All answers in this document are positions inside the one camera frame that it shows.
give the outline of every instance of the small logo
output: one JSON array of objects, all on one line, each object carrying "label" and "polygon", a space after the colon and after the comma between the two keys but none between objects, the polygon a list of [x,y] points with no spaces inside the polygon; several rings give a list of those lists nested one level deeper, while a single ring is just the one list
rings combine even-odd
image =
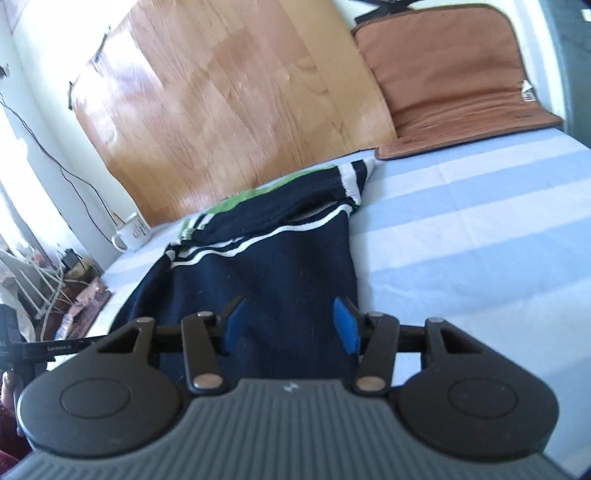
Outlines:
[{"label": "small logo", "polygon": [[524,80],[521,86],[521,98],[523,98],[524,102],[535,102],[537,100],[535,98],[534,86],[527,80]]},{"label": "small logo", "polygon": [[297,383],[290,382],[289,385],[283,385],[283,390],[288,393],[297,392],[300,389],[300,386]]}]

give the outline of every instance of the black circular pad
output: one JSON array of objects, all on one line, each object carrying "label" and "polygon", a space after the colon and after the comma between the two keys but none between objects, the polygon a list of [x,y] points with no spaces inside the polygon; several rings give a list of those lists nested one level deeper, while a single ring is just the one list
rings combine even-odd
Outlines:
[{"label": "black circular pad", "polygon": [[501,382],[471,378],[450,388],[449,401],[458,412],[468,417],[495,419],[515,408],[517,395]]},{"label": "black circular pad", "polygon": [[99,458],[158,439],[178,419],[181,406],[172,380],[145,359],[84,351],[76,362],[32,382],[17,414],[36,447],[71,458]]},{"label": "black circular pad", "polygon": [[427,445],[478,462],[542,451],[558,419],[545,383],[500,355],[446,355],[401,387],[397,409]]},{"label": "black circular pad", "polygon": [[110,417],[125,408],[128,402],[129,388],[110,378],[89,378],[66,388],[61,394],[61,406],[81,419]]}]

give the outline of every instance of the white mug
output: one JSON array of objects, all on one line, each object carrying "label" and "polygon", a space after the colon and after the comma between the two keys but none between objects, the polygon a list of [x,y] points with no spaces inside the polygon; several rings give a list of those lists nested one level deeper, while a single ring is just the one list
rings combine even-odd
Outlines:
[{"label": "white mug", "polygon": [[[117,239],[120,239],[124,246],[117,245]],[[120,252],[129,250],[136,251],[143,247],[152,238],[152,230],[144,219],[137,213],[133,213],[123,225],[121,225],[115,234],[111,237],[113,246]]]}]

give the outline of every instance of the black cable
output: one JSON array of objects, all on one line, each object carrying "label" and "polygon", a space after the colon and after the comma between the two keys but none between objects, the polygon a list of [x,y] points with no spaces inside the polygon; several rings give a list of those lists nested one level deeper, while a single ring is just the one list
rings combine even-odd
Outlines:
[{"label": "black cable", "polygon": [[87,182],[85,179],[80,178],[78,175],[72,173],[71,171],[69,171],[67,168],[65,168],[59,161],[56,160],[55,157],[53,157],[53,155],[51,155],[44,147],[43,145],[41,145],[41,142],[39,142],[39,140],[37,139],[37,136],[35,135],[35,133],[33,132],[33,130],[31,130],[31,128],[27,125],[27,123],[21,118],[21,116],[16,113],[12,108],[10,108],[6,101],[4,100],[4,95],[2,95],[2,93],[0,92],[0,105],[2,105],[4,108],[6,108],[7,110],[9,110],[14,116],[16,116],[20,122],[22,123],[23,127],[25,128],[25,130],[27,130],[27,132],[32,136],[33,140],[35,141],[35,143],[37,144],[37,146],[41,149],[41,151],[53,162],[55,163],[58,167],[60,167],[60,173],[61,176],[64,177],[64,180],[67,181],[72,188],[74,189],[74,191],[76,192],[76,194],[78,195],[78,198],[80,199],[80,201],[84,204],[84,208],[86,210],[86,213],[88,214],[88,218],[90,218],[90,221],[93,223],[93,225],[96,227],[96,229],[100,232],[100,234],[104,237],[105,240],[107,240],[109,243],[111,243],[111,239],[109,239],[104,233],[103,231],[99,228],[99,226],[96,224],[95,220],[92,218],[92,215],[90,214],[90,211],[88,210],[88,205],[86,204],[86,202],[84,201],[84,198],[82,198],[82,195],[80,195],[80,192],[78,192],[78,190],[76,189],[76,186],[72,183],[72,181],[66,177],[66,175],[64,174],[64,172],[66,172],[68,175],[71,175],[72,177],[80,180],[83,183],[86,183],[90,188],[92,188],[97,197],[99,198],[100,202],[103,204],[103,207],[105,208],[106,212],[109,214],[109,217],[111,219],[111,221],[117,225],[117,222],[115,221],[115,219],[113,218],[113,216],[111,215],[111,212],[109,211],[109,208],[107,207],[107,205],[105,204],[105,202],[103,201],[102,197],[100,196],[98,190],[96,190],[96,188],[94,187],[94,185],[90,184],[89,182]]}]

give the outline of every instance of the white wall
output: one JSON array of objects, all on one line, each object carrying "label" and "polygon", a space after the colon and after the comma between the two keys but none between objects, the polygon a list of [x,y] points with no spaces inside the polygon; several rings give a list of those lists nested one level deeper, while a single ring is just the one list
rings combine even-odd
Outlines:
[{"label": "white wall", "polygon": [[[33,89],[22,70],[12,42],[3,8],[0,8],[0,63],[8,63],[11,71],[10,77],[0,81],[0,92],[6,103],[25,119],[42,145],[68,167],[70,162],[48,128],[48,123],[53,123],[51,115],[44,120],[35,102]],[[42,103],[43,99],[38,98],[37,101]],[[118,256],[117,251],[97,232],[83,203],[62,178],[59,168],[39,150],[15,116],[6,111],[6,118],[16,139],[22,138],[26,145],[21,144],[14,148],[0,145],[6,147],[0,150],[0,176],[19,214],[29,224],[47,253],[51,255],[55,248],[71,247],[80,254],[89,254],[102,267],[112,263]],[[83,154],[76,157],[76,163],[85,163]],[[76,186],[85,198],[96,223],[110,237],[114,226],[107,213],[97,206],[97,200],[86,186],[79,182]]]},{"label": "white wall", "polygon": [[68,110],[67,94],[69,82],[76,80],[94,55],[106,29],[121,23],[136,1],[30,0],[13,32],[28,80],[35,85],[33,95],[64,156],[76,174],[92,181],[121,218],[136,211],[135,203],[109,174]]}]

